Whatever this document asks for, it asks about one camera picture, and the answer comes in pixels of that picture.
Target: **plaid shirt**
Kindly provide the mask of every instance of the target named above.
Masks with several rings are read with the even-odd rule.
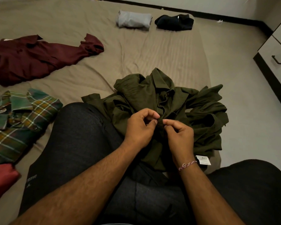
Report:
[[[36,89],[0,96],[0,164],[13,163],[33,145],[62,108],[59,99]]]

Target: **beige bed sheet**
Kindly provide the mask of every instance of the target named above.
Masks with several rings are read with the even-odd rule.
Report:
[[[117,28],[119,10],[151,13],[150,30]],[[78,46],[87,33],[95,35],[105,51],[84,58],[78,64],[54,71],[48,77],[23,82],[6,90],[25,92],[40,89],[64,105],[81,102],[80,97],[99,93],[101,97],[113,92],[116,79],[131,73],[146,76],[157,67],[166,73],[176,86],[201,89],[210,86],[210,77],[198,25],[193,30],[172,32],[156,28],[159,16],[175,12],[96,0],[2,0],[0,1],[0,39],[14,39],[39,34],[46,41]],[[17,217],[32,164],[43,151],[52,125],[16,165],[22,178],[0,199],[0,225]],[[219,168],[220,156],[212,159],[210,170]]]

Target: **folded grey shirt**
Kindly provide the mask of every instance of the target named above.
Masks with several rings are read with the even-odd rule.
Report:
[[[146,28],[149,30],[152,20],[151,14],[143,14],[136,12],[119,11],[119,16],[116,19],[116,24],[119,28]]]

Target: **forearm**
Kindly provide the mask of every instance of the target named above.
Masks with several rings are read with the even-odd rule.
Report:
[[[137,150],[122,144],[97,164],[45,196],[12,225],[92,224],[136,153]]]
[[[198,225],[244,225],[196,163],[180,174]]]

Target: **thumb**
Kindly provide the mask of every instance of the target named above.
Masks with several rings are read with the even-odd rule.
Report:
[[[157,125],[157,120],[154,119],[154,120],[150,121],[150,123],[147,125],[146,128],[150,129],[152,132],[154,132],[156,125]]]
[[[170,126],[170,125],[166,125],[165,126],[165,131],[167,132],[168,137],[171,137],[174,134],[177,134],[176,131],[174,130],[174,128],[172,126]]]

